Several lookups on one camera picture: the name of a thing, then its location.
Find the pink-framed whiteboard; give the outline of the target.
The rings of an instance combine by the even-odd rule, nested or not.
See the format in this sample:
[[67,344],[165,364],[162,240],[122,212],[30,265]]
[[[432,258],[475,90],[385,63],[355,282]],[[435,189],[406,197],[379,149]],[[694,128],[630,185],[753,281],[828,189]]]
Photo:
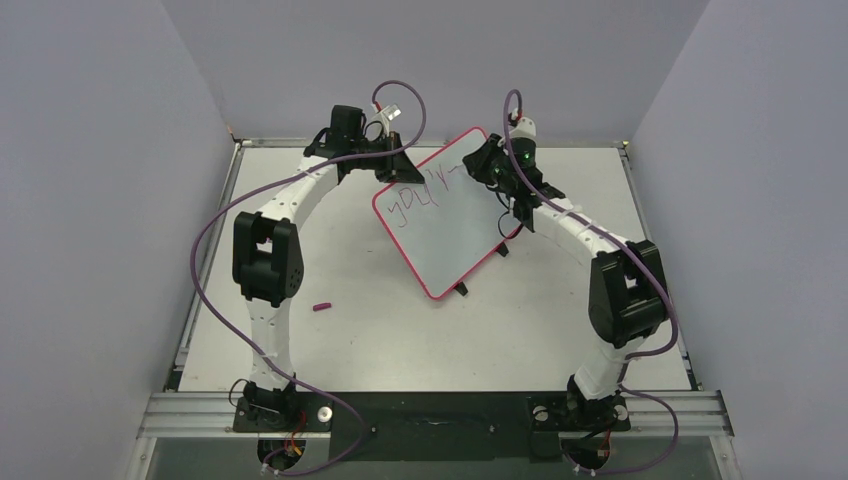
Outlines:
[[378,220],[433,300],[454,290],[520,227],[463,164],[486,139],[480,127],[467,130],[417,164],[423,184],[394,183],[372,198]]

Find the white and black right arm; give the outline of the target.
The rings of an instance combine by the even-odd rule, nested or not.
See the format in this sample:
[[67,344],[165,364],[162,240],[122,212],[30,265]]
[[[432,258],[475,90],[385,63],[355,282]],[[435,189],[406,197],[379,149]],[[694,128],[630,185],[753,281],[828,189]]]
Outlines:
[[588,318],[594,346],[568,381],[550,419],[572,431],[608,429],[624,420],[620,383],[627,364],[668,318],[658,288],[662,262],[649,241],[613,234],[580,213],[566,195],[546,182],[530,138],[490,135],[466,155],[467,173],[509,201],[509,212],[527,230],[571,254],[589,271]]

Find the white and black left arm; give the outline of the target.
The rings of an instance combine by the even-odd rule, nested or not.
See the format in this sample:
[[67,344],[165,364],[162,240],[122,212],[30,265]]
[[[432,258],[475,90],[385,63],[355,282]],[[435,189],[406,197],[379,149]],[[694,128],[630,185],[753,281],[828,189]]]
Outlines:
[[254,213],[242,212],[233,223],[232,275],[251,319],[251,339],[260,350],[237,404],[237,416],[255,429],[289,430],[301,420],[303,404],[292,382],[290,309],[305,275],[299,228],[318,203],[347,174],[370,170],[382,183],[421,184],[423,175],[390,128],[397,105],[376,105],[376,138],[361,109],[336,105],[329,126],[305,148],[295,181],[288,183]]

